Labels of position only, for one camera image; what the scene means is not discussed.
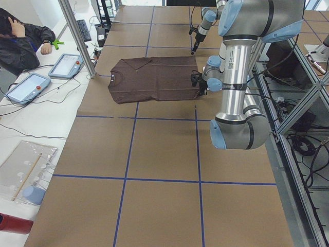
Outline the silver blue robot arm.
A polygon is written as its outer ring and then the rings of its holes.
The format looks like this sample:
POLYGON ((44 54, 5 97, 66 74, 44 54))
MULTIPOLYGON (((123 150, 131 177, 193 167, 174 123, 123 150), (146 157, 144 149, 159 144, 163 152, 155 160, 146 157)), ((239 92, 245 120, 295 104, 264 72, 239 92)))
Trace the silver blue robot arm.
POLYGON ((261 113, 247 87, 250 55, 257 40, 284 41, 302 27, 303 1, 217 1, 216 10, 203 10, 200 34, 219 20, 225 56, 210 56, 202 74, 207 88, 222 92, 219 112, 210 122, 210 136, 218 149, 255 149, 270 134, 267 117, 261 113))
POLYGON ((204 41, 206 35, 208 34, 210 28, 214 23, 221 18, 224 6, 227 1, 216 1, 216 8, 204 7, 201 8, 201 24, 194 27, 192 21, 190 21, 189 35, 195 33, 195 43, 191 49, 191 55, 194 55, 201 42, 204 41))

